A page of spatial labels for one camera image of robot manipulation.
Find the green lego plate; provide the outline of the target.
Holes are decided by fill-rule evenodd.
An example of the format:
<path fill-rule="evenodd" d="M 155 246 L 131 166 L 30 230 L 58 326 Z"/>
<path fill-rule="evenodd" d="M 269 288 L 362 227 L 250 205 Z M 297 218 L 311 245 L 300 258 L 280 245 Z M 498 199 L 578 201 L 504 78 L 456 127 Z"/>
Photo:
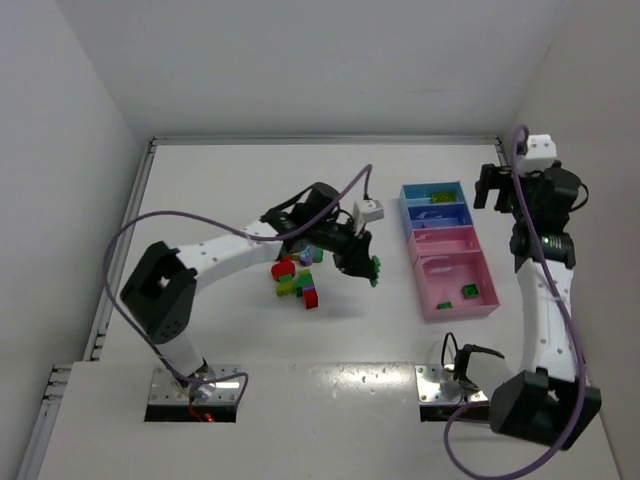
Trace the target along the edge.
<path fill-rule="evenodd" d="M 378 256 L 373 255 L 371 257 L 371 266 L 372 266 L 372 275 L 369 281 L 372 287 L 376 287 L 379 283 L 380 272 L 381 272 L 381 260 L 379 259 Z"/>

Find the green purple lego stack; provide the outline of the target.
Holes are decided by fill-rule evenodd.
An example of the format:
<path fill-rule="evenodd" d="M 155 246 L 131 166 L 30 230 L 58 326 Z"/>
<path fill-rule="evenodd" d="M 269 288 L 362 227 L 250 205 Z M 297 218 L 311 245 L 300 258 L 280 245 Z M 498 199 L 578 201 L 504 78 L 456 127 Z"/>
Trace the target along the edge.
<path fill-rule="evenodd" d="M 294 281 L 295 293 L 297 297 L 302 297 L 307 288 L 314 288 L 315 283 L 309 269 L 302 269 Z"/>

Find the yellow-green lego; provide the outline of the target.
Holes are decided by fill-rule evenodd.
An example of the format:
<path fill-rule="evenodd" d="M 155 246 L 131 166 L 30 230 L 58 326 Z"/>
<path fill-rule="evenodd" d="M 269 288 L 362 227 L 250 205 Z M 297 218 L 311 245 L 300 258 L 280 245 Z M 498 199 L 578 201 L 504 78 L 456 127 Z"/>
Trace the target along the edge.
<path fill-rule="evenodd" d="M 436 192 L 432 195 L 434 204 L 455 203 L 456 201 L 457 195 L 454 192 Z"/>

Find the red square lego brick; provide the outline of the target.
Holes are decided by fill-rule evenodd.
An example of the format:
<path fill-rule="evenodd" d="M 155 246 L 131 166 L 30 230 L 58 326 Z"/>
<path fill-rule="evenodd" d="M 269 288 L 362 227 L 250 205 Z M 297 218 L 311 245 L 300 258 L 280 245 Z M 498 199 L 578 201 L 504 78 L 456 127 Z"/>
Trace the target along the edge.
<path fill-rule="evenodd" d="M 307 310 L 315 309 L 319 306 L 319 296 L 315 289 L 304 291 L 303 299 Z"/>

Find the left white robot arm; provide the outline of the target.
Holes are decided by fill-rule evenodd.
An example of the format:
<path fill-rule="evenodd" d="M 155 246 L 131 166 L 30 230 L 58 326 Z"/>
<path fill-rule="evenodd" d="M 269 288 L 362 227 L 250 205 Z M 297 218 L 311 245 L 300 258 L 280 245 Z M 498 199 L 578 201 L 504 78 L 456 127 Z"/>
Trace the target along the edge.
<path fill-rule="evenodd" d="M 188 324 L 196 295 L 213 283 L 313 246 L 331 252 L 341 273 L 377 284 L 380 261 L 369 253 L 366 226 L 383 218 L 383 207 L 364 197 L 339 222 L 339 202 L 337 190 L 316 182 L 242 230 L 192 245 L 156 242 L 146 249 L 120 299 L 181 386 L 195 384 L 206 371 Z"/>

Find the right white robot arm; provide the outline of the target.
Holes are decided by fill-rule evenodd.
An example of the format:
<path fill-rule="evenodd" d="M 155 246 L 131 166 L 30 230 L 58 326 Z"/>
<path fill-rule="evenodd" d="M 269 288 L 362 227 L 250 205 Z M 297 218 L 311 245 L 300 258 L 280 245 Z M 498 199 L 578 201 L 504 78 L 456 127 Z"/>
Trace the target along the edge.
<path fill-rule="evenodd" d="M 579 387 L 579 371 L 562 313 L 570 308 L 576 265 L 574 243 L 564 228 L 580 208 L 585 190 L 560 161 L 520 173 L 485 164 L 475 184 L 474 206 L 496 190 L 495 209 L 513 216 L 510 239 L 523 305 L 523 355 L 512 372 L 502 353 L 466 344 L 455 355 L 453 378 L 489 401 L 493 432 L 568 450 L 601 407 L 596 387 Z"/>

